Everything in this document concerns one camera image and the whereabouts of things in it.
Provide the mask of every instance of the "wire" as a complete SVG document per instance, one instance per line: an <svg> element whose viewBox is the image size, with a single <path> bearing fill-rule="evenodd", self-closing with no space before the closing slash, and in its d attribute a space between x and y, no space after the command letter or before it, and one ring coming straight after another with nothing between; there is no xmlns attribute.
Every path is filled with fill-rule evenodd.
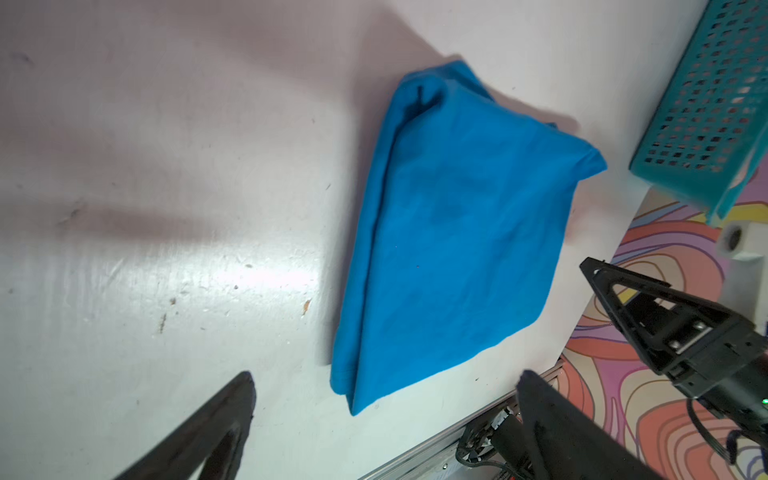
<svg viewBox="0 0 768 480"><path fill-rule="evenodd" d="M514 477L516 479L519 478L521 480L533 480L529 475L526 475L523 472L518 471L516 468L513 468L511 465L509 465L507 463L495 462L493 460L481 460L480 462L470 462L469 460L464 460L464 458L463 458L464 455L467 455L468 453L469 452L464 450L464 449L457 448L456 449L456 461L458 463L461 463L465 467L470 467L470 468L474 468L474 467L496 467L496 468L500 468L501 470L507 472L509 475L512 475L512 477Z"/></svg>
<svg viewBox="0 0 768 480"><path fill-rule="evenodd" d="M688 416L690 417L691 422L694 423L694 427L696 427L696 430L699 431L707 444L709 444L715 453L721 456L726 462L730 462L731 458L728 451L712 436L710 431L707 430L707 427L701 423L701 420L699 420L699 417L694 410L694 401L692 399L685 399L685 408L688 410Z"/></svg>

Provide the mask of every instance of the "folded shirt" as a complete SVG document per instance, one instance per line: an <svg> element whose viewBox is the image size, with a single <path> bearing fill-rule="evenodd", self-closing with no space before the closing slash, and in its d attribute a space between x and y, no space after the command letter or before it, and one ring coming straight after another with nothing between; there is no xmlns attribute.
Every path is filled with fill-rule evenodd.
<svg viewBox="0 0 768 480"><path fill-rule="evenodd" d="M541 313L586 141L498 105L455 61L406 75L373 155L333 346L353 415Z"/></svg>

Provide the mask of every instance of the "cloth fold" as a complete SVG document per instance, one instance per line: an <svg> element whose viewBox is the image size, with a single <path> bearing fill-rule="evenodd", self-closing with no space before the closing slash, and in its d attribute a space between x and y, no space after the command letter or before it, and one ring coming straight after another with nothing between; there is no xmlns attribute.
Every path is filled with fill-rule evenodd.
<svg viewBox="0 0 768 480"><path fill-rule="evenodd" d="M379 132L333 346L353 415L533 323L589 143L498 105L463 61L406 75Z"/></svg>

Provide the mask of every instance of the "folded blue fabric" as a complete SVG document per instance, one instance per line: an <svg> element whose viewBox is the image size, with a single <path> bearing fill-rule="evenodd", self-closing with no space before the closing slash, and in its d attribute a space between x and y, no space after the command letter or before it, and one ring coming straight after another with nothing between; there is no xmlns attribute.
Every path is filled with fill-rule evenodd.
<svg viewBox="0 0 768 480"><path fill-rule="evenodd" d="M333 346L353 415L533 323L587 142L499 106L467 64L406 75L373 155Z"/></svg>

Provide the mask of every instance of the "white table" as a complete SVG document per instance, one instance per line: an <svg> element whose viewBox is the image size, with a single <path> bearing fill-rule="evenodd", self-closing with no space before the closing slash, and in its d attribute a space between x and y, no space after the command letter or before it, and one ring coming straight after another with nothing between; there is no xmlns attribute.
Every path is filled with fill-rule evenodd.
<svg viewBox="0 0 768 480"><path fill-rule="evenodd" d="M239 478L356 478L552 366L704 3L6 2L3 478L110 478L242 369ZM452 54L610 169L533 326L353 418L328 364L366 163L399 76Z"/></svg>

